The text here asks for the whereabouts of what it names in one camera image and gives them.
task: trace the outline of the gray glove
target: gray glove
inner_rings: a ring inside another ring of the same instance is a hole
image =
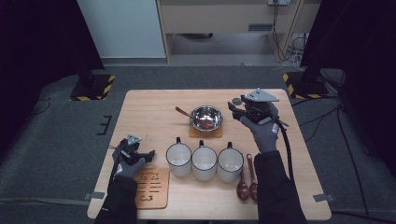
[[[270,106],[271,113],[277,117],[277,108],[273,103],[268,104]],[[279,127],[272,119],[264,124],[253,123],[247,117],[241,117],[240,121],[253,133],[254,140],[256,141],[260,153],[276,150],[276,140]]]
[[[134,165],[128,165],[126,161],[122,160],[117,166],[117,171],[114,176],[123,176],[128,179],[134,179],[134,175],[140,170],[140,168],[142,168],[143,164],[145,163],[145,158],[140,158],[140,160]]]

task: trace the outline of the wall outlet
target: wall outlet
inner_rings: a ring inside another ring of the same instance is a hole
[[[280,6],[290,5],[290,0],[268,0],[268,5],[274,6],[275,2],[277,2],[277,4]]]

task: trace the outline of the wooden ladle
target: wooden ladle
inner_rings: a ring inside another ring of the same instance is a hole
[[[205,128],[205,129],[211,129],[211,128],[213,128],[213,123],[212,123],[210,120],[203,120],[203,119],[198,119],[198,118],[196,118],[196,117],[193,117],[192,115],[190,115],[190,114],[187,113],[186,111],[180,109],[178,106],[175,107],[175,110],[176,110],[177,112],[179,112],[180,114],[182,114],[182,115],[185,115],[185,116],[187,116],[187,117],[189,117],[189,118],[191,118],[191,119],[197,120],[197,121],[201,124],[201,126],[202,126],[203,128]]]
[[[250,171],[250,178],[251,178],[251,183],[250,183],[250,186],[248,187],[248,190],[250,193],[250,198],[256,203],[257,202],[257,181],[256,181],[256,178],[254,177],[253,159],[251,158],[250,154],[247,154],[247,164],[248,164],[248,169]]]
[[[238,186],[236,186],[236,194],[238,198],[242,201],[246,201],[249,196],[248,185],[244,178],[244,169],[241,170],[241,179],[239,180]]]

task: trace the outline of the metal bowl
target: metal bowl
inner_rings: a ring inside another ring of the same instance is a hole
[[[191,115],[200,120],[206,120],[206,122],[213,124],[212,127],[205,127],[196,119],[191,119],[191,123],[194,128],[202,132],[211,132],[216,130],[221,122],[221,112],[212,105],[201,105],[192,110]]]

